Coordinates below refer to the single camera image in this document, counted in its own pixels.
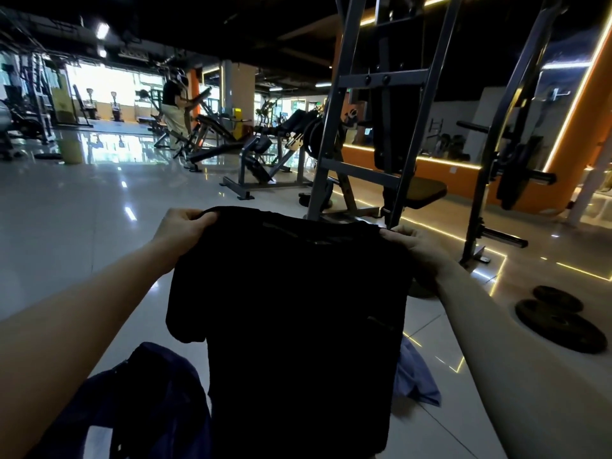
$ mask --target hand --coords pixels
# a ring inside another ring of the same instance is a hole
[[[384,239],[406,247],[411,258],[417,263],[414,277],[417,282],[434,291],[436,281],[448,271],[461,267],[440,246],[416,229],[398,225],[391,230],[380,230]]]
[[[216,212],[195,219],[201,213],[200,209],[168,209],[149,244],[158,253],[164,273],[174,269],[179,257],[193,248],[204,229],[218,219]]]

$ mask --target t-shirt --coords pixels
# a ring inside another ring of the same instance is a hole
[[[180,96],[180,87],[172,81],[166,81],[162,91],[162,104],[176,106],[175,98]]]
[[[166,324],[208,342],[213,456],[384,450],[406,249],[365,222],[211,210],[218,221],[176,265]]]

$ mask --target white tag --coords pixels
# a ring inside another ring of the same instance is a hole
[[[113,430],[105,426],[92,425],[87,431],[83,459],[109,459]]]

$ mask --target tile floor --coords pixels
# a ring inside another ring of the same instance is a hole
[[[37,161],[32,154],[45,149],[34,144],[25,147],[28,156],[22,160],[0,164],[0,319],[141,246],[151,238],[168,207],[236,204],[295,217],[305,214],[306,209],[297,203],[300,190],[258,191],[255,200],[241,202],[220,187],[224,175],[236,176],[236,156],[210,160],[204,172],[195,174],[183,169],[169,153],[154,150],[151,136],[66,132],[59,137],[78,139],[84,164]],[[379,205],[382,201],[380,189],[366,182],[354,181],[354,192],[361,203]],[[333,200],[335,206],[342,206],[340,197],[334,195]],[[465,202],[446,198],[422,210],[404,212],[403,222],[430,231],[458,255],[468,212]],[[492,261],[472,275],[500,306],[512,315],[511,306],[527,297],[533,286],[557,285],[582,299],[584,316],[608,337],[612,335],[612,311],[606,306],[612,295],[610,230],[588,224],[571,229],[557,220],[497,210],[485,216],[490,227],[531,241],[525,250],[493,240],[484,242],[493,248],[488,254]],[[166,329],[170,282],[171,275],[167,275],[154,285],[94,372],[119,363],[142,341],[154,341],[187,357],[208,386],[206,344],[183,345]],[[432,370],[442,406],[397,402],[387,448],[379,457],[505,457],[440,301],[409,298],[404,332]],[[612,398],[609,352],[587,356],[528,331],[526,338],[551,346]]]

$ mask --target purple cloth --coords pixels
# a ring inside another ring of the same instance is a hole
[[[393,396],[408,397],[433,406],[440,406],[442,398],[427,364],[405,335],[402,336],[395,370]]]

